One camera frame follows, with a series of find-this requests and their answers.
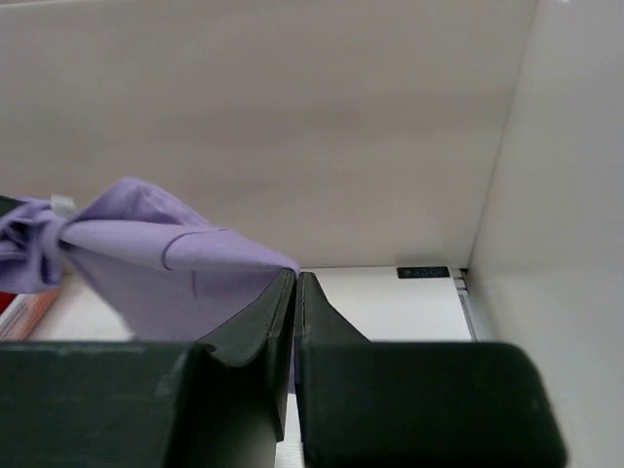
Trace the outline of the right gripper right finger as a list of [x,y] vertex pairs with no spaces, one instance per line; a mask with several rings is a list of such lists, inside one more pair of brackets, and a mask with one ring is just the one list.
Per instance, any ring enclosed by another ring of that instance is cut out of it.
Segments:
[[505,342],[374,342],[297,282],[294,387],[308,467],[564,467],[541,375]]

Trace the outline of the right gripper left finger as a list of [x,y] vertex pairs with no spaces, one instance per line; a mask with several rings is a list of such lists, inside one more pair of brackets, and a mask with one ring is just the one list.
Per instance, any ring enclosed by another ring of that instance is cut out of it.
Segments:
[[195,342],[5,342],[5,467],[270,467],[285,433],[295,276]]

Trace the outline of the purple t-shirt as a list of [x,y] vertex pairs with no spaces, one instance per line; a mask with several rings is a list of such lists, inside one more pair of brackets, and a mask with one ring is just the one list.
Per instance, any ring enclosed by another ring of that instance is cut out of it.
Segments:
[[70,267],[144,341],[198,341],[243,367],[269,327],[232,331],[226,323],[285,270],[287,256],[201,217],[160,187],[123,178],[84,209],[21,198],[1,218],[1,288],[40,293]]

